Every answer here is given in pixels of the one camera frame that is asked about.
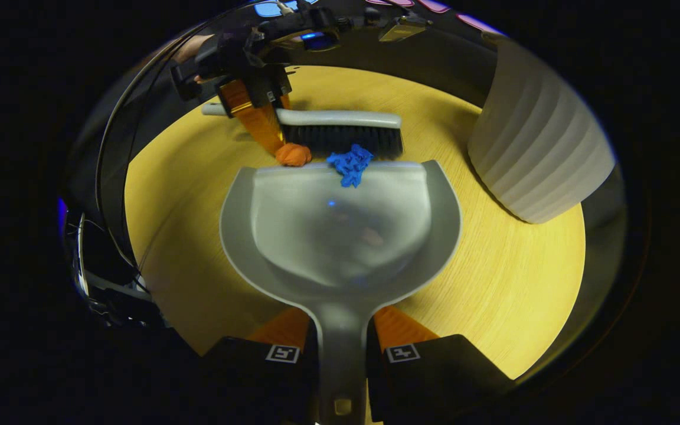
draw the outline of hand brush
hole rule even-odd
[[[221,104],[205,104],[202,113],[227,115]],[[393,113],[277,108],[276,116],[285,141],[308,147],[313,156],[345,153],[354,143],[377,159],[395,159],[403,153],[401,119]]]

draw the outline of white vase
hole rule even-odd
[[[615,157],[593,113],[537,56],[502,35],[497,69],[469,139],[481,180],[513,214],[544,223],[589,196]]]

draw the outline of brush bristles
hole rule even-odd
[[[313,156],[345,153],[353,143],[371,152],[375,159],[395,159],[403,153],[400,129],[363,126],[284,126],[289,143],[307,146]]]

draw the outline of yellow table surface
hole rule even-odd
[[[461,243],[445,270],[397,307],[440,336],[464,335],[508,377],[524,373],[576,301],[585,254],[580,205],[542,225],[503,210],[465,159],[480,108],[464,100],[367,71],[288,70],[295,71],[289,76],[294,109],[396,113],[403,118],[400,159],[442,164],[461,203]],[[130,163],[125,202],[136,259],[154,301],[200,354],[288,308],[238,276],[219,240],[222,202],[238,169],[275,164],[237,119],[203,116],[200,109]]]

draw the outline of blue debris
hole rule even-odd
[[[343,175],[341,185],[343,188],[353,185],[357,188],[361,184],[361,173],[367,169],[369,161],[374,155],[359,145],[351,146],[351,151],[348,153],[332,153],[327,158],[327,162],[335,166]]]

